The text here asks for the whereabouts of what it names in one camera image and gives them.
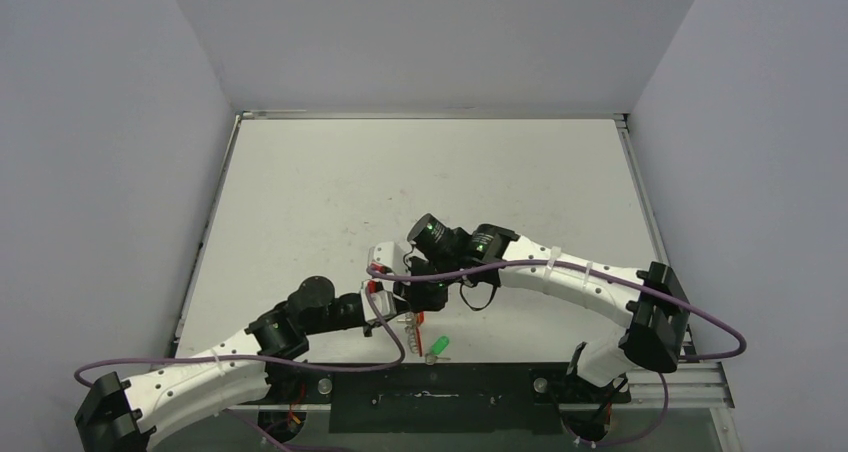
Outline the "silver keyring with red grip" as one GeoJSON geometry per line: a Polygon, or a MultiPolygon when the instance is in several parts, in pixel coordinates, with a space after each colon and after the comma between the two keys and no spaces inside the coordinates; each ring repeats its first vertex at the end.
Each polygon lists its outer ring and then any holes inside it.
{"type": "Polygon", "coordinates": [[[423,312],[406,312],[399,322],[404,326],[407,348],[418,357],[423,356],[421,326],[424,323],[423,312]]]}

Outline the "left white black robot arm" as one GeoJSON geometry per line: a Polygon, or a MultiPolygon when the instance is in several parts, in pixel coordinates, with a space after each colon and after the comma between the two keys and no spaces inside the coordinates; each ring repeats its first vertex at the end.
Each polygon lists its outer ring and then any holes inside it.
{"type": "Polygon", "coordinates": [[[410,307],[391,290],[366,281],[337,295],[326,277],[299,288],[246,328],[189,358],[157,360],[157,370],[90,383],[74,423],[86,451],[148,451],[173,433],[231,406],[290,400],[309,337],[354,328],[386,328],[410,307]]]}

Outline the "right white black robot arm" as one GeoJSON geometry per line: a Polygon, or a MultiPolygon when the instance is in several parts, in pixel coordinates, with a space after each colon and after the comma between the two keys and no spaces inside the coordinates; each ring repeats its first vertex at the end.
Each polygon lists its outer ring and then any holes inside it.
{"type": "Polygon", "coordinates": [[[668,265],[615,267],[568,255],[510,229],[481,224],[450,228],[423,215],[407,235],[413,254],[394,242],[372,250],[380,272],[401,277],[395,292],[415,312],[439,311],[451,284],[538,292],[610,320],[605,339],[580,343],[565,374],[568,393],[588,401],[615,378],[636,368],[673,373],[678,368],[690,313],[689,300],[668,265]]]}

